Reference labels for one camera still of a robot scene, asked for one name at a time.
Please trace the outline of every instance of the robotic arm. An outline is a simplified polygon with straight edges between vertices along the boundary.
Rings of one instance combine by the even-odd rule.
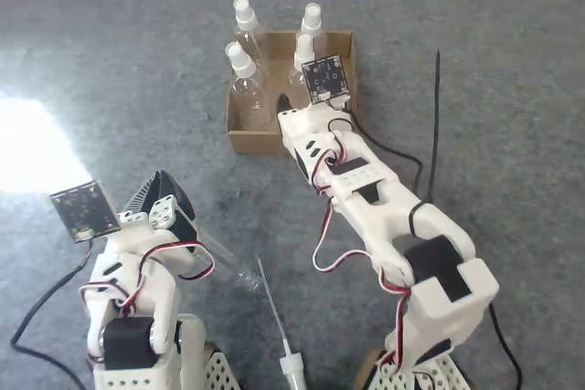
[[[348,99],[345,94],[296,110],[281,95],[282,141],[307,182],[329,198],[363,239],[380,284],[390,282],[405,291],[408,311],[401,334],[391,333],[385,345],[400,356],[395,373],[412,371],[463,343],[499,287],[464,230],[437,206],[413,210],[419,198],[372,153],[353,132],[350,116],[339,110]],[[404,235],[423,241],[400,254],[392,242]]]
[[[197,240],[193,207],[164,171],[130,205],[81,287],[95,387],[203,389],[205,328],[197,317],[178,314],[175,281],[200,253],[195,244],[170,247]]]
[[[97,182],[51,198],[75,241],[108,236],[80,288],[95,388],[239,390],[225,355],[206,346],[203,322],[178,313],[176,277],[202,279],[216,261],[197,241],[193,206],[171,175],[157,172],[118,215]],[[187,277],[195,265],[205,268]]]

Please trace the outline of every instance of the clear plastic bottle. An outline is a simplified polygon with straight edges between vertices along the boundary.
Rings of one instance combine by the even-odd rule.
[[[212,274],[215,279],[234,284],[248,291],[258,290],[262,284],[262,279],[256,271],[250,268],[251,264],[247,259],[235,255],[201,228],[198,230],[197,240],[209,250],[216,261],[216,268]],[[207,256],[203,250],[196,248],[195,251],[195,254],[201,258],[196,259],[196,266],[193,267],[193,272],[204,269],[208,263]]]
[[[321,6],[315,3],[307,4],[301,22],[301,34],[308,34],[313,39],[313,51],[317,59],[330,55],[327,34],[323,31],[322,24]]]
[[[266,63],[266,33],[258,21],[249,0],[234,0],[236,26],[234,36],[244,51],[254,60],[256,67],[264,78],[268,77]]]
[[[229,99],[238,114],[239,128],[266,129],[272,121],[272,111],[256,65],[237,41],[226,46],[226,54],[236,74],[229,86]]]
[[[307,34],[296,36],[296,50],[294,51],[294,63],[289,70],[289,84],[292,88],[289,98],[295,105],[306,106],[311,103],[309,90],[304,84],[302,65],[314,60],[313,41]]]

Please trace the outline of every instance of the cardboard tray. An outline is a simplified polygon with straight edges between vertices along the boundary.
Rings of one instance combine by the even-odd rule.
[[[269,77],[264,84],[270,110],[276,113],[276,102],[281,93],[290,89],[288,72],[293,64],[297,31],[272,31],[266,34]],[[330,55],[341,56],[351,99],[346,104],[357,111],[356,42],[349,31],[327,32]],[[235,109],[228,101],[227,129],[231,147],[238,154],[283,154],[282,138],[276,117],[265,131],[240,130]],[[296,109],[307,102],[291,101]]]

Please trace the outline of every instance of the circuit board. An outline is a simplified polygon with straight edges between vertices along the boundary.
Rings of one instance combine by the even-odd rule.
[[[338,55],[304,63],[303,76],[313,104],[349,94],[346,73]]]
[[[96,181],[57,192],[50,199],[75,242],[121,229],[118,216]]]

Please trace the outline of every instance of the white robotic arm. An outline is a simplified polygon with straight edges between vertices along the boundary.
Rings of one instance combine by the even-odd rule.
[[[329,197],[363,239],[381,282],[408,289],[401,370],[413,370],[469,337],[498,284],[475,257],[467,233],[438,207],[413,209],[419,198],[353,132],[350,115],[338,109],[348,99],[339,96],[296,110],[281,95],[282,141],[308,183]],[[404,235],[424,241],[400,254],[392,243]],[[399,348],[398,339],[396,331],[387,337],[389,353]]]
[[[178,314],[176,276],[207,252],[195,244],[169,247],[197,240],[195,215],[170,175],[156,178],[141,196],[140,209],[149,214],[118,215],[121,229],[108,235],[90,282],[81,287],[96,389],[205,388],[205,328],[199,318]],[[155,186],[165,183],[161,194]]]

